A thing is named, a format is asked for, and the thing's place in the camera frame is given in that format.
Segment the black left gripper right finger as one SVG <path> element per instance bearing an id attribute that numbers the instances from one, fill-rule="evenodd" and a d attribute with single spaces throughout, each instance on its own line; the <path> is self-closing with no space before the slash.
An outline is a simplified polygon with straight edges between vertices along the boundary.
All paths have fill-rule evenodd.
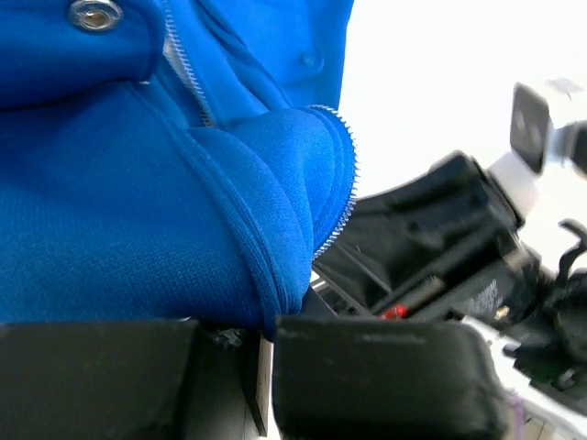
<path id="1" fill-rule="evenodd" d="M 280 317 L 271 392 L 286 439 L 501 439 L 508 429 L 491 352 L 454 321 Z"/>

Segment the blue jacket white lining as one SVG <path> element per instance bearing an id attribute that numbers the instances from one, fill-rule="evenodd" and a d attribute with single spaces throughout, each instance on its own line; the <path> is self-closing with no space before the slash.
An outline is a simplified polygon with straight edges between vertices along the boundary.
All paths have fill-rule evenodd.
<path id="1" fill-rule="evenodd" d="M 355 203 L 349 1 L 4 1 L 1 318 L 271 331 Z"/>

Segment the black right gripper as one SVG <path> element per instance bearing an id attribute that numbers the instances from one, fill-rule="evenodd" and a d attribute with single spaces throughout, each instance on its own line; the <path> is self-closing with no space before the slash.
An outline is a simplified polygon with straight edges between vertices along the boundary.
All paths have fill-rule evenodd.
<path id="1" fill-rule="evenodd" d="M 474 158 L 453 153 L 409 183 L 358 201 L 314 263 L 338 314 L 392 320 L 472 317 L 515 338 L 504 354 L 537 388 L 586 389 L 586 276 L 571 268 L 586 231 L 548 274 L 522 219 Z"/>

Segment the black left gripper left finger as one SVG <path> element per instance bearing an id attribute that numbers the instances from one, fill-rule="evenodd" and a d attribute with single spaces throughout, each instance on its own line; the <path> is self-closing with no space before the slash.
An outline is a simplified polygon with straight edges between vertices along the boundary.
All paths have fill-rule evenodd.
<path id="1" fill-rule="evenodd" d="M 195 320 L 5 324 L 4 439 L 258 439 L 271 347 Z"/>

